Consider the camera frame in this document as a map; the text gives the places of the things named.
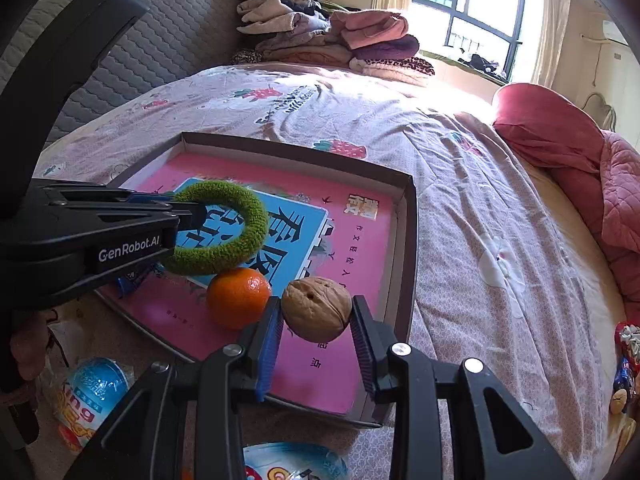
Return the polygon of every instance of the purple clothing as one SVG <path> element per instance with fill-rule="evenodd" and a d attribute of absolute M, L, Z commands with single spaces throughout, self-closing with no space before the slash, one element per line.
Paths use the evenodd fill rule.
<path fill-rule="evenodd" d="M 405 34 L 398 40 L 381 41 L 353 49 L 357 59 L 407 59 L 415 56 L 420 43 L 411 34 Z"/>

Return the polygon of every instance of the window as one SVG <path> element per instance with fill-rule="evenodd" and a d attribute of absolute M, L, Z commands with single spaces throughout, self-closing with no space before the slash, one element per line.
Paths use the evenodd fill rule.
<path fill-rule="evenodd" d="M 444 44 L 461 47 L 497 61 L 511 78 L 520 41 L 525 0 L 413 0 L 412 23 L 424 48 Z"/>

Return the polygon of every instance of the pile of clothes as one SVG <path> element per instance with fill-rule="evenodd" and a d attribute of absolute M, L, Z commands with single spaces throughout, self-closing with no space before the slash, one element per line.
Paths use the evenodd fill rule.
<path fill-rule="evenodd" d="M 509 80 L 507 79 L 507 73 L 500 68 L 500 63 L 498 63 L 497 61 L 487 61 L 479 54 L 472 54 L 471 58 L 469 58 L 469 61 L 460 58 L 458 62 L 468 65 L 471 68 L 475 68 L 476 70 L 494 77 L 498 81 L 501 81 L 503 83 L 509 82 Z"/>
<path fill-rule="evenodd" d="M 351 68 L 364 75 L 426 85 L 433 66 L 407 19 L 392 10 L 351 11 L 317 0 L 242 0 L 244 35 L 234 63 L 282 61 Z"/>

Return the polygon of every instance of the metal screw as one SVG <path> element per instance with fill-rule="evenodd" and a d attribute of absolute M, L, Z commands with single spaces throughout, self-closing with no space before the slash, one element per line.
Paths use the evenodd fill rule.
<path fill-rule="evenodd" d="M 168 363 L 163 363 L 162 361 L 156 361 L 155 363 L 153 363 L 151 365 L 151 370 L 155 374 L 164 373 L 168 369 L 169 369 L 169 364 Z"/>
<path fill-rule="evenodd" d="M 465 368 L 473 374 L 479 374 L 484 369 L 484 365 L 480 359 L 471 358 L 465 361 Z"/>
<path fill-rule="evenodd" d="M 229 357 L 236 357 L 237 355 L 240 355 L 242 353 L 242 347 L 240 345 L 232 343 L 231 345 L 226 345 L 222 349 L 222 351 Z"/>
<path fill-rule="evenodd" d="M 406 343 L 396 343 L 391 347 L 391 351 L 396 355 L 409 355 L 411 347 Z"/>

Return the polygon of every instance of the person's hand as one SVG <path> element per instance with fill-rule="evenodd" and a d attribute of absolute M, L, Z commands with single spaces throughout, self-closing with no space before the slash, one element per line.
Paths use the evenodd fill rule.
<path fill-rule="evenodd" d="M 0 406 L 11 406 L 27 402 L 35 394 L 33 380 L 45 364 L 49 331 L 44 314 L 36 312 L 11 338 L 11 354 L 18 365 L 24 384 L 8 394 L 0 394 Z"/>
<path fill-rule="evenodd" d="M 44 368 L 49 331 L 43 314 L 35 312 L 11 338 L 11 354 L 25 381 L 33 381 Z"/>

